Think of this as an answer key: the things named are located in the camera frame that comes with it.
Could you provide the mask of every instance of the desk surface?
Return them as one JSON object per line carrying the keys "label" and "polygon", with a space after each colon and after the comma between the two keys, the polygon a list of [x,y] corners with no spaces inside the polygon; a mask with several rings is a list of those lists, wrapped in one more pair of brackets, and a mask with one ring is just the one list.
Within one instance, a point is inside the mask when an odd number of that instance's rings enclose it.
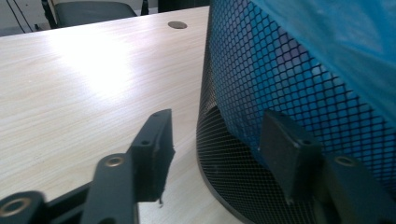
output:
{"label": "desk surface", "polygon": [[89,182],[151,113],[172,108],[177,154],[164,207],[141,203],[141,223],[240,223],[210,194],[195,156],[207,15],[201,7],[0,38],[0,198],[34,189],[50,201]]}

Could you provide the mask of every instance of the dark chair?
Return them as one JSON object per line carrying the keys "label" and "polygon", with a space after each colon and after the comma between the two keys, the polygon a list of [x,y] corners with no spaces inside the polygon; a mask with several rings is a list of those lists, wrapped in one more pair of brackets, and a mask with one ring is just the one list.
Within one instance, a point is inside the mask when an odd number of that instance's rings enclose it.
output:
{"label": "dark chair", "polygon": [[[48,0],[42,0],[41,3],[51,29],[137,16],[130,6],[118,2],[78,1],[59,3],[53,6],[53,13]],[[141,15],[148,14],[148,0],[143,0]]]}

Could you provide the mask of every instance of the metal screw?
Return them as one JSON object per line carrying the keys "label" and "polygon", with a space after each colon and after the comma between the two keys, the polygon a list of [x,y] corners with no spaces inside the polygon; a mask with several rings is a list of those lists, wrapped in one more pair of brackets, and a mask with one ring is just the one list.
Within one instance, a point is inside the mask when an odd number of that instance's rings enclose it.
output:
{"label": "metal screw", "polygon": [[106,161],[106,166],[108,167],[119,166],[123,164],[123,162],[124,162],[123,157],[113,157]]}
{"label": "metal screw", "polygon": [[354,162],[352,159],[345,157],[345,156],[338,156],[336,158],[334,158],[334,160],[338,163],[341,164],[343,166],[356,166],[356,162]]}
{"label": "metal screw", "polygon": [[0,208],[0,217],[10,217],[23,211],[29,206],[32,200],[30,198],[14,199]]}

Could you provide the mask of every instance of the cable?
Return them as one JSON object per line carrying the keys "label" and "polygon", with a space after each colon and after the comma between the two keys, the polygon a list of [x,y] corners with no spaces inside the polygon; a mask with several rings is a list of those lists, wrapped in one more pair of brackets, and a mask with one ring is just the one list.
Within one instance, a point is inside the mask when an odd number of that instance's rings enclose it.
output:
{"label": "cable", "polygon": [[22,26],[21,26],[21,24],[20,24],[20,21],[18,21],[17,15],[15,15],[14,9],[12,9],[12,7],[11,7],[11,5],[9,4],[8,0],[7,0],[7,4],[8,4],[8,6],[9,6],[9,8],[11,9],[12,14],[14,14],[14,18],[15,18],[15,20],[17,20],[17,23],[18,23],[18,25],[20,26],[21,30],[23,31],[24,34],[26,34],[26,32],[23,30],[23,28],[22,28]]}
{"label": "cable", "polygon": [[22,12],[20,6],[18,6],[17,1],[14,0],[14,3],[15,3],[15,5],[17,5],[17,8],[20,11],[21,15],[23,16],[23,19],[26,21],[27,26],[29,26],[30,31],[33,32],[32,27],[30,27],[29,22],[27,22],[26,18],[24,17],[23,12]]}

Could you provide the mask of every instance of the screw hole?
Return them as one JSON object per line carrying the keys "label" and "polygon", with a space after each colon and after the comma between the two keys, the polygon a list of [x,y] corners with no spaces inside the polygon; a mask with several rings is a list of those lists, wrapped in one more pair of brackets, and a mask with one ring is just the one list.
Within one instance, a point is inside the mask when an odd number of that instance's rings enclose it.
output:
{"label": "screw hole", "polygon": [[187,28],[187,24],[182,21],[169,21],[168,26],[178,30]]}

